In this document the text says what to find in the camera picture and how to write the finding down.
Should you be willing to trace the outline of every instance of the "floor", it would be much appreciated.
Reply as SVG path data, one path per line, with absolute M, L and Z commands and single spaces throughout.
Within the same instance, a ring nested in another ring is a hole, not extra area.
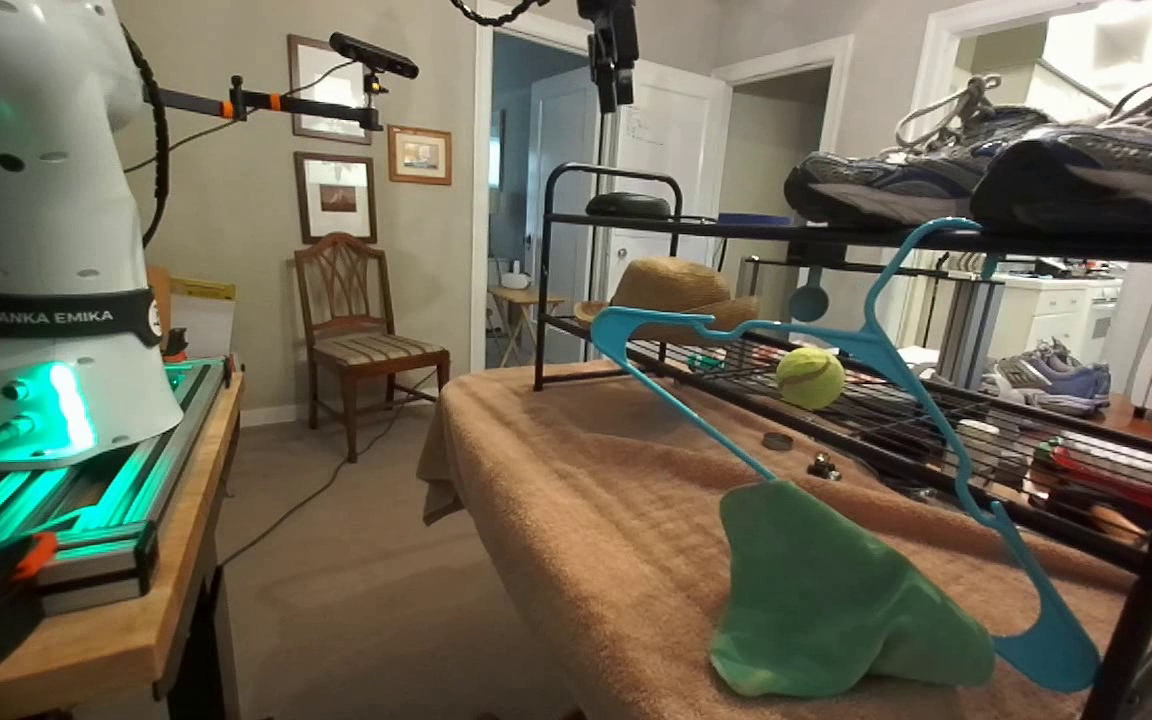
M 428 409 L 383 431 L 359 464 L 279 532 L 230 565 L 246 720 L 419 716 L 564 720 L 577 702 L 508 606 L 473 522 L 419 526 L 418 456 Z M 323 423 L 241 438 L 220 558 L 264 532 L 339 464 Z

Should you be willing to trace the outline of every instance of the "green towel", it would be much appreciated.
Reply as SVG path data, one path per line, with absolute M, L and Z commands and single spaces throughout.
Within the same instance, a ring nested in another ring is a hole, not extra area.
M 864 678 L 985 684 L 989 633 L 904 558 L 793 485 L 723 496 L 734 601 L 708 659 L 739 696 L 840 696 Z

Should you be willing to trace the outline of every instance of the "framed picture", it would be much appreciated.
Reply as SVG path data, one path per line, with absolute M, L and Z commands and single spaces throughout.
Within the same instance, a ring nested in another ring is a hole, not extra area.
M 297 151 L 297 202 L 304 244 L 331 232 L 375 242 L 372 159 Z
M 397 186 L 454 186 L 454 133 L 388 127 L 388 181 Z
M 288 82 L 301 99 L 363 107 L 363 64 L 336 57 L 323 40 L 288 36 Z M 297 135 L 369 143 L 355 122 L 292 117 Z

